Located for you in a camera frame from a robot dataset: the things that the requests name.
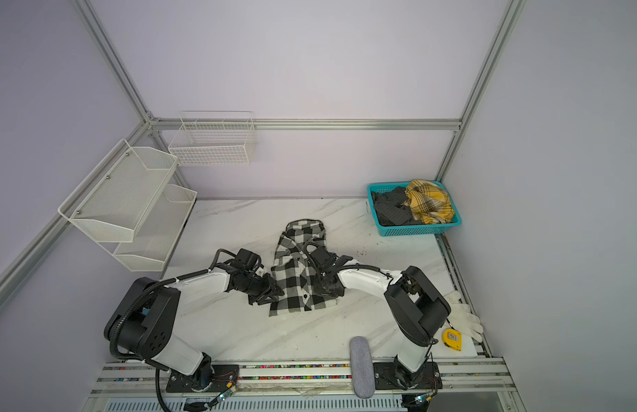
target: yellow plaid shirt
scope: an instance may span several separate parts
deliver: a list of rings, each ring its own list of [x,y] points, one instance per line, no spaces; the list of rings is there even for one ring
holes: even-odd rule
[[[449,194],[435,183],[413,180],[405,188],[405,195],[405,206],[410,206],[415,220],[434,225],[450,224],[454,219],[455,212]]]

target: tape measure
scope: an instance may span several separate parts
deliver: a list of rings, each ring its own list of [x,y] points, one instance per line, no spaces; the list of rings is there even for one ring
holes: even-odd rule
[[[446,329],[444,331],[442,334],[442,341],[446,347],[450,347],[451,349],[460,352],[463,348],[463,335],[454,329],[454,325],[452,325],[448,319],[446,321],[449,323],[449,326],[451,326],[451,329]]]

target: marble tabletop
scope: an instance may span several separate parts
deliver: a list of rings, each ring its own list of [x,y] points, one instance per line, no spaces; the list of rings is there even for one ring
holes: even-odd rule
[[[164,278],[207,268],[219,248],[248,249],[269,269],[282,230],[304,218],[323,221],[331,252],[389,270],[416,266],[442,294],[454,290],[435,237],[381,237],[362,198],[197,201]],[[215,361],[347,359],[349,340],[359,335],[368,339],[372,357],[394,357],[403,336],[386,301],[354,289],[327,309],[276,317],[268,311],[268,305],[248,305],[244,293],[219,293],[180,305],[174,333]],[[439,342],[432,353],[477,356],[467,336],[461,352]]]

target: basket rim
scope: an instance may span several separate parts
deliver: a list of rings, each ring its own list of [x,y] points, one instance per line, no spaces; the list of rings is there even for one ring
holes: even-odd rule
[[[440,182],[432,181],[432,180],[429,182],[435,183],[439,187],[443,188],[447,194],[449,194],[449,191],[447,191],[446,187],[444,187],[444,185],[442,185]],[[398,186],[406,187],[410,183],[411,182],[371,183],[369,186],[366,187],[366,196],[368,197],[369,208],[371,209],[371,213],[373,214],[373,220],[379,229],[382,229],[384,231],[388,231],[390,229],[412,229],[412,228],[415,228],[415,230],[419,230],[422,227],[434,227],[436,229],[441,229],[441,228],[447,229],[449,227],[458,226],[461,224],[462,220],[460,219],[460,213],[458,213],[458,209],[455,207],[455,204],[452,198],[451,206],[454,208],[455,215],[454,215],[454,220],[450,224],[382,226],[380,222],[378,221],[378,214],[376,213],[376,209],[373,207],[373,198],[371,197],[371,192],[375,192],[375,190],[372,190],[372,189],[375,189],[381,186],[390,186],[390,185],[394,185],[394,187],[398,187]],[[434,235],[434,234],[435,233],[426,233],[426,235]]]

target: white glove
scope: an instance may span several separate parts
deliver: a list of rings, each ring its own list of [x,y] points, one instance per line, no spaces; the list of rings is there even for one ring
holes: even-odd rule
[[[483,338],[480,335],[483,333],[481,319],[471,313],[472,309],[468,304],[460,302],[460,292],[447,293],[444,298],[451,307],[449,322],[451,322],[453,328],[463,335],[471,336],[477,342],[483,342]]]

